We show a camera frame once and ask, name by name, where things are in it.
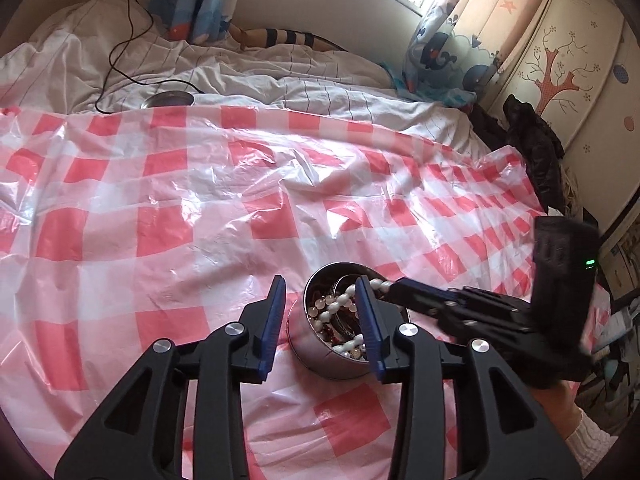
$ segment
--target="black cable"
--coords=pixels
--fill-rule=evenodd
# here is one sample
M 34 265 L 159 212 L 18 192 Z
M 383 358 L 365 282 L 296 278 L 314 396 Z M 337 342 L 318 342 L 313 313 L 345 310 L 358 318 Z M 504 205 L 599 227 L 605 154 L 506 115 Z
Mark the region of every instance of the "black cable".
M 104 94 L 106 92 L 107 82 L 109 80 L 109 76 L 111 75 L 111 72 L 117 72 L 118 74 L 120 74 L 121 76 L 125 77 L 126 79 L 128 79 L 132 83 L 135 83 L 135 84 L 140 85 L 140 86 L 161 85 L 161 84 L 164 84 L 164 83 L 176 82 L 176 83 L 183 83 L 185 85 L 188 85 L 191 88 L 193 88 L 196 92 L 198 92 L 199 94 L 204 94 L 204 92 L 202 90 L 200 90 L 196 85 L 192 84 L 189 81 L 184 81 L 183 79 L 163 79 L 161 81 L 155 81 L 153 83 L 144 83 L 142 81 L 136 81 L 131 76 L 125 74 L 123 71 L 119 70 L 116 67 L 116 64 L 119 62 L 120 58 L 122 57 L 122 55 L 126 51 L 127 47 L 131 44 L 131 42 L 135 41 L 135 40 L 137 40 L 139 38 L 142 38 L 142 36 L 144 36 L 146 33 L 148 33 L 154 26 L 154 17 L 151 15 L 151 12 L 149 12 L 149 10 L 146 7 L 140 5 L 140 2 L 138 0 L 135 0 L 135 2 L 140 7 L 143 7 L 143 9 L 145 9 L 146 14 L 149 16 L 149 20 L 150 20 L 151 23 L 149 24 L 149 26 L 143 32 L 141 32 L 140 34 L 134 36 L 135 27 L 133 25 L 133 20 L 131 18 L 131 0 L 127 0 L 127 18 L 129 19 L 129 26 L 130 26 L 130 29 L 131 29 L 131 33 L 130 33 L 130 36 L 129 36 L 128 40 L 121 41 L 120 43 L 116 44 L 116 46 L 114 46 L 111 49 L 110 53 L 109 53 L 109 71 L 107 72 L 107 75 L 104 78 L 104 82 L 102 83 L 102 89 L 100 90 L 100 95 L 98 96 L 98 99 L 94 103 L 94 107 L 95 107 L 96 111 L 100 112 L 101 114 L 105 114 L 105 115 L 113 114 L 113 112 L 107 112 L 105 110 L 101 110 L 100 107 L 98 106 L 98 103 L 100 103 L 100 101 L 102 100 L 102 98 L 104 97 Z M 120 47 L 121 45 L 124 45 L 124 47 L 122 48 L 122 51 L 118 54 L 118 57 L 115 59 L 115 61 L 113 61 L 111 58 L 113 57 L 113 54 L 117 50 L 117 48 Z

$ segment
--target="white sleeve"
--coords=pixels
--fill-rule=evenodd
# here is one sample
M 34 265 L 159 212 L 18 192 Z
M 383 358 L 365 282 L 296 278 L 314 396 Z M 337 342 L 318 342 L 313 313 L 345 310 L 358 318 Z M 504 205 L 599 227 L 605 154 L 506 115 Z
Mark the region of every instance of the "white sleeve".
M 580 464 L 584 478 L 598 465 L 618 438 L 602 431 L 583 410 L 580 411 L 580 424 L 565 442 Z

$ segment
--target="bed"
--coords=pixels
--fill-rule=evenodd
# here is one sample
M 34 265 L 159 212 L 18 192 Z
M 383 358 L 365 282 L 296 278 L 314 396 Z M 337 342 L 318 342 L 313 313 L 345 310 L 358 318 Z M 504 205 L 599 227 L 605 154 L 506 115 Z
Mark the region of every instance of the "bed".
M 136 27 L 146 19 L 133 14 Z M 108 52 L 128 37 L 126 1 L 92 0 L 0 60 L 0 405 L 48 473 L 153 340 L 205 337 L 276 273 L 287 308 L 334 261 L 530 294 L 540 204 L 520 155 L 490 153 L 462 112 L 396 97 L 383 68 L 347 52 L 204 48 L 153 30 L 119 68 L 204 94 L 141 110 L 184 85 L 112 75 L 102 106 L 116 113 L 96 114 Z M 585 346 L 608 316 L 598 288 Z M 386 478 L 398 389 L 322 380 L 280 334 L 268 381 L 242 390 L 252 478 Z

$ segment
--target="star print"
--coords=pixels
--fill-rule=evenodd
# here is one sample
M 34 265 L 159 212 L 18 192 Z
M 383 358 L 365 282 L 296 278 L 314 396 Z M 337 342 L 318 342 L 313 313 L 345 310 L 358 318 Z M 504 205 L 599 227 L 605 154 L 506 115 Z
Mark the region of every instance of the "star print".
M 513 14 L 514 10 L 518 10 L 518 7 L 513 5 L 513 2 L 510 2 L 509 0 L 503 0 L 501 7 L 507 9 L 509 11 L 509 14 Z

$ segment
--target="plastic tablecloth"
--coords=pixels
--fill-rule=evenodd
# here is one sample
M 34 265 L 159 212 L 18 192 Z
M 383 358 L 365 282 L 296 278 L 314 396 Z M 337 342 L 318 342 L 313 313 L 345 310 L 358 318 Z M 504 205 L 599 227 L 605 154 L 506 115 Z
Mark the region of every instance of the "plastic tablecloth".
M 50 473 L 151 342 L 206 337 L 263 298 L 276 273 L 287 309 L 335 261 L 530 293 L 542 213 L 510 147 L 470 160 L 372 124 L 244 107 L 8 108 L 0 132 L 0 405 Z M 586 346 L 608 315 L 598 289 Z M 315 376 L 282 329 L 268 380 L 242 387 L 252 479 L 386 478 L 398 400 L 397 386 L 371 376 Z M 188 412 L 185 476 L 192 436 Z

